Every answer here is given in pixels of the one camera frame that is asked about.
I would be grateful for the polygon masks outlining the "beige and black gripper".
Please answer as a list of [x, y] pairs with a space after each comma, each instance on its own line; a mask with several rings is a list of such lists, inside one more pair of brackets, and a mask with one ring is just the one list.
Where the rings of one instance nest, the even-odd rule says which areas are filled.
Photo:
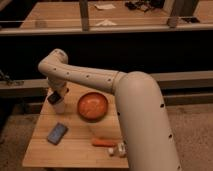
[[47, 82], [52, 91], [52, 93], [47, 97], [48, 102], [51, 105], [55, 105], [61, 102], [64, 99], [65, 95], [69, 92], [67, 83], [65, 81], [53, 81], [51, 79], [48, 79]]

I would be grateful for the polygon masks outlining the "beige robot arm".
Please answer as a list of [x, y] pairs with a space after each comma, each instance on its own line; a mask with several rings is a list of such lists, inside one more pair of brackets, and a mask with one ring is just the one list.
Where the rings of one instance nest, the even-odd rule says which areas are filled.
[[182, 171], [160, 87], [149, 74], [73, 66], [66, 52], [55, 49], [38, 64], [53, 94], [56, 113], [65, 111], [67, 83], [112, 94], [126, 145], [130, 171]]

